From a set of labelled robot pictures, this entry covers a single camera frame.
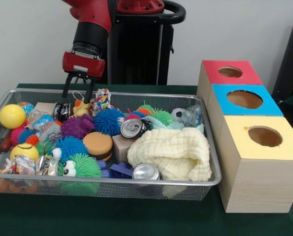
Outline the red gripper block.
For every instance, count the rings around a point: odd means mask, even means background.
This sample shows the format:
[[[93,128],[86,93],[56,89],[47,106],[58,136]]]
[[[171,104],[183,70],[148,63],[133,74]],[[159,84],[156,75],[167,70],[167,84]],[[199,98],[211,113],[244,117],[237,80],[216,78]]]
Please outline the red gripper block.
[[[79,55],[73,52],[65,51],[63,55],[63,70],[68,73],[65,86],[63,89],[62,97],[67,97],[70,83],[74,77],[74,72],[83,72],[87,76],[94,77],[91,79],[86,94],[84,96],[84,103],[90,103],[93,89],[95,86],[95,78],[100,79],[105,69],[105,60],[96,59],[89,56]]]

